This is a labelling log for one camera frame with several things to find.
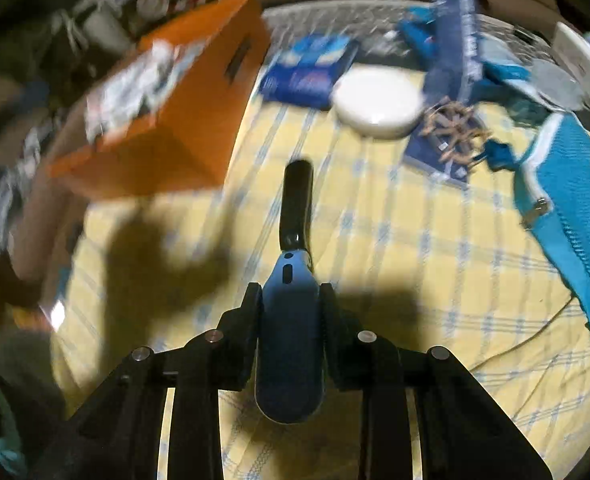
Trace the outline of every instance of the plaid tablecloth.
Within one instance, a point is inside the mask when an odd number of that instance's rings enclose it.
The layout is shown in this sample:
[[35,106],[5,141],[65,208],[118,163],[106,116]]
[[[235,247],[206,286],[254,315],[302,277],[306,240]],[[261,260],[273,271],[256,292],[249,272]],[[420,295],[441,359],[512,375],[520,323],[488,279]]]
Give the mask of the plaid tablecloth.
[[[408,73],[419,86],[423,75]],[[480,113],[517,152],[536,134],[496,105]],[[521,228],[511,173],[480,165],[468,190],[455,189],[400,165],[407,142],[363,139],[332,114],[255,98],[222,190],[93,205],[54,344],[70,408],[133,348],[182,346],[239,306],[248,282],[265,282],[280,254],[283,170],[306,156],[319,281],[396,345],[450,348],[563,478],[590,445],[585,316]],[[331,389],[312,420],[280,426],[251,388],[220,392],[226,478],[354,478],[359,402]],[[416,431],[413,440],[421,478]]]

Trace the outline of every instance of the zipper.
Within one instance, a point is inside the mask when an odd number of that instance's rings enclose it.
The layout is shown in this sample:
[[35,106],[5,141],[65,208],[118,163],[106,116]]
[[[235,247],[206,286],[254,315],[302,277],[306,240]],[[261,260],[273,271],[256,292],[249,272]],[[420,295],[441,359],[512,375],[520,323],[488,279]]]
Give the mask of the zipper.
[[563,119],[564,115],[561,113],[551,114],[546,119],[539,131],[532,152],[521,165],[524,184],[530,201],[533,203],[533,207],[524,214],[521,221],[521,225],[528,230],[533,228],[539,217],[551,212],[553,209],[553,201],[537,179],[537,169],[546,160],[553,145],[555,134]]

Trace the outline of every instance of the teal bag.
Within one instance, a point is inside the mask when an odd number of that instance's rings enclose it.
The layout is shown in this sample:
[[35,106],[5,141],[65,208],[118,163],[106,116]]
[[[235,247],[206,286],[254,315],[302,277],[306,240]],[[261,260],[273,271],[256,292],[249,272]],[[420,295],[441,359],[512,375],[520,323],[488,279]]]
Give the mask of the teal bag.
[[551,114],[521,160],[487,144],[492,170],[514,170],[515,205],[579,299],[590,326],[590,136],[574,114]]

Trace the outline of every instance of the blue snack packet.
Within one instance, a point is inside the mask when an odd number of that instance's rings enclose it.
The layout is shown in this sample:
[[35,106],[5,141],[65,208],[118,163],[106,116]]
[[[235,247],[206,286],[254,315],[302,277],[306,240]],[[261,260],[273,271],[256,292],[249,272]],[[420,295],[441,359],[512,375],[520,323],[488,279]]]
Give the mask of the blue snack packet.
[[358,47],[348,36],[306,36],[275,56],[259,92],[267,101],[328,110],[332,87],[352,64]]

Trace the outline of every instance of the blue package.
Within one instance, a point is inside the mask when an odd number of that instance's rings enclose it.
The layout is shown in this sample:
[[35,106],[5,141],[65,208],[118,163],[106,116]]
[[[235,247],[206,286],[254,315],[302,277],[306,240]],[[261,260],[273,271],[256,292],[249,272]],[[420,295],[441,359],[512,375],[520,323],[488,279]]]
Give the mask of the blue package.
[[[432,2],[435,51],[424,79],[425,103],[430,108],[447,97],[467,105],[472,100],[474,87],[482,80],[475,0]],[[481,126],[475,118],[471,122],[472,128]],[[435,139],[422,136],[423,129],[422,121],[412,131],[403,161],[427,173],[437,174],[450,184],[466,187],[468,168],[452,160],[441,162],[442,154],[435,148]],[[445,147],[447,139],[437,139],[437,144]]]
[[328,110],[332,87],[352,64],[358,47],[348,36],[306,36],[275,56],[259,92],[267,101]]

